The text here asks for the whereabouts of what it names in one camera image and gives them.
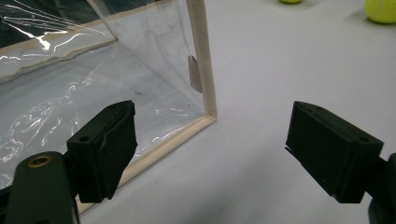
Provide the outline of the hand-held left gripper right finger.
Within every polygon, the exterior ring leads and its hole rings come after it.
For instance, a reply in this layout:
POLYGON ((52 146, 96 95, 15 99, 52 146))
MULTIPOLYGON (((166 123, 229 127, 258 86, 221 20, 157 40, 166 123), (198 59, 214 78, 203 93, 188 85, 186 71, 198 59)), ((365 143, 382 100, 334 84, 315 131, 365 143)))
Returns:
POLYGON ((360 203, 383 142, 331 111, 293 103, 287 151, 339 203, 360 203))

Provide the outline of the clear plastic bag beige trim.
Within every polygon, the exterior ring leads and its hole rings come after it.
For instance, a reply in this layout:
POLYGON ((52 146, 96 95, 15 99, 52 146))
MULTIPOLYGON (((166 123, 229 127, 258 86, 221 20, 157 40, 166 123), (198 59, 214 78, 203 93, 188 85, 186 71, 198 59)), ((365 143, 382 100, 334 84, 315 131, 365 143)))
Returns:
POLYGON ((123 182, 217 119, 205 0, 0 0, 0 221, 22 160, 128 100, 123 182))

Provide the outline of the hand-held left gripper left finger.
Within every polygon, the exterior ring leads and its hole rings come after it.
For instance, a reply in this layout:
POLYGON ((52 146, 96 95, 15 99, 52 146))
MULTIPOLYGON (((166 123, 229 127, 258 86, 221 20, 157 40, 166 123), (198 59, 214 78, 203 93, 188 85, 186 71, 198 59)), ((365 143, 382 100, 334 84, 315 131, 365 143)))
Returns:
POLYGON ((83 203, 99 203, 115 194, 137 148, 134 115, 132 101, 109 105, 67 140, 83 203))

